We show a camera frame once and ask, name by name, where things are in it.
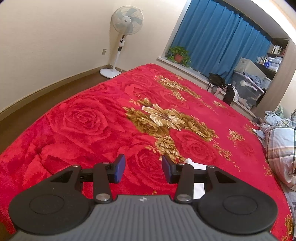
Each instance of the bed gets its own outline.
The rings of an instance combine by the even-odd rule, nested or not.
[[[8,205],[21,191],[72,164],[91,168],[126,156],[113,195],[173,195],[160,156],[215,165],[270,195],[279,208],[272,234],[291,240],[284,193],[247,118],[194,83],[147,64],[53,107],[0,156],[0,221],[14,232]],[[91,198],[92,186],[83,193]]]

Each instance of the fan grille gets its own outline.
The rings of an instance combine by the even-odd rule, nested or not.
[[[128,16],[131,18],[130,25],[123,25],[122,18]],[[143,14],[140,9],[133,6],[124,6],[115,11],[112,15],[112,24],[115,30],[121,34],[135,34],[142,28]]]

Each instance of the electric fan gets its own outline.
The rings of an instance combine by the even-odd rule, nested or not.
[[[111,22],[117,32],[122,34],[122,37],[118,43],[118,51],[115,59],[115,63],[112,69],[101,69],[100,74],[111,79],[121,74],[115,69],[119,59],[120,52],[124,45],[127,35],[135,34],[140,31],[143,25],[143,14],[140,9],[132,6],[123,6],[115,11],[112,15]]]

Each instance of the flower pot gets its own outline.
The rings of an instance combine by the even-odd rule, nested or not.
[[[177,62],[177,63],[181,63],[182,62],[182,59],[183,59],[183,56],[179,55],[179,54],[176,54],[175,57],[174,57],[174,60]]]

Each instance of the silver bolt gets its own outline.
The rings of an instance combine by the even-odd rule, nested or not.
[[[177,200],[180,202],[189,202],[191,199],[192,197],[187,194],[179,194],[177,196]]]
[[[110,198],[110,195],[107,193],[100,193],[96,195],[96,199],[99,201],[108,201]]]

